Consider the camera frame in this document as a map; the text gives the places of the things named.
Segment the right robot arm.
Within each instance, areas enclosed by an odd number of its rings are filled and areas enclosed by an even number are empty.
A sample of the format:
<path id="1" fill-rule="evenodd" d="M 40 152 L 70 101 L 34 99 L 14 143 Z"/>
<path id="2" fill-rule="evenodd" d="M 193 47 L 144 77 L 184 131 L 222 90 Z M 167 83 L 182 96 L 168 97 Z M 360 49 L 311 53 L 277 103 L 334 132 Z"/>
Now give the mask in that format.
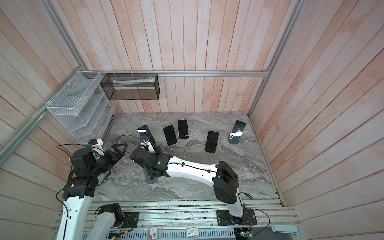
<path id="1" fill-rule="evenodd" d="M 150 181 L 160 177 L 184 178 L 213 188 L 217 200 L 227 204 L 230 216 L 243 216 L 239 177 L 228 163 L 220 161 L 209 165 L 189 162 L 143 145 L 130 154 L 130 159 L 144 169 Z"/>

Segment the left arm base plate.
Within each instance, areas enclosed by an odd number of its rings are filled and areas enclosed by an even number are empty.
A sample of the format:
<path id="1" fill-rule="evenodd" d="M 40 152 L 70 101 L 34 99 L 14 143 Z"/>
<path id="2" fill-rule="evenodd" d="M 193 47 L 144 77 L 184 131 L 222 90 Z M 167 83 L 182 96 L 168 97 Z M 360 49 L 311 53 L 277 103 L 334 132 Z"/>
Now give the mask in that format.
<path id="1" fill-rule="evenodd" d="M 135 229 L 138 225 L 139 212 L 123 212 L 123 229 Z"/>

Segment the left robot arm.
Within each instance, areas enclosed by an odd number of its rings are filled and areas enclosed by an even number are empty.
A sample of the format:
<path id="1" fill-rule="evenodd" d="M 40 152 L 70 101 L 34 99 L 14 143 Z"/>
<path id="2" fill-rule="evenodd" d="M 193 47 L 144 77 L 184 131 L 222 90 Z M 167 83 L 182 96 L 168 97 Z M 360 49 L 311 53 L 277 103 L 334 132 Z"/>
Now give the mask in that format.
<path id="1" fill-rule="evenodd" d="M 63 187 L 63 215 L 57 234 L 58 240 L 81 240 L 89 207 L 93 201 L 99 177 L 110 171 L 125 155 L 127 144 L 114 144 L 104 151 L 92 139 L 73 153 L 70 161 L 73 169 Z M 119 204 L 101 206 L 96 211 L 96 223 L 87 235 L 88 240 L 104 240 L 112 228 L 121 228 L 125 216 Z"/>

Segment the phone with green case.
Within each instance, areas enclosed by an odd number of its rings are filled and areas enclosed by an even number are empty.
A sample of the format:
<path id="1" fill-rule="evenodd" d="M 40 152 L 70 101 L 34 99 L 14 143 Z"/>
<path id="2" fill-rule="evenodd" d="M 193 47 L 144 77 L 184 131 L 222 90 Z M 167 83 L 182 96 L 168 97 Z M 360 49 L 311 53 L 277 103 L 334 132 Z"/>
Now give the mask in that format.
<path id="1" fill-rule="evenodd" d="M 209 131 L 207 135 L 205 151 L 208 153 L 215 153 L 217 150 L 218 139 L 218 132 Z"/>

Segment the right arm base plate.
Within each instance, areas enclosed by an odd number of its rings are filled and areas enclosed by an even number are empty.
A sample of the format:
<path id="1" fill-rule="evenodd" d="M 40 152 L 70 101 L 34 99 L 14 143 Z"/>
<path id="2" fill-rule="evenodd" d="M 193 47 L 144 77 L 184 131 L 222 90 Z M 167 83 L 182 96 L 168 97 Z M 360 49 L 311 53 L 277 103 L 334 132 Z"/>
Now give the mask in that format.
<path id="1" fill-rule="evenodd" d="M 217 223 L 219 226 L 254 226 L 257 225 L 257 219 L 254 210 L 245 209 L 242 217 L 230 215 L 229 210 L 217 210 Z"/>

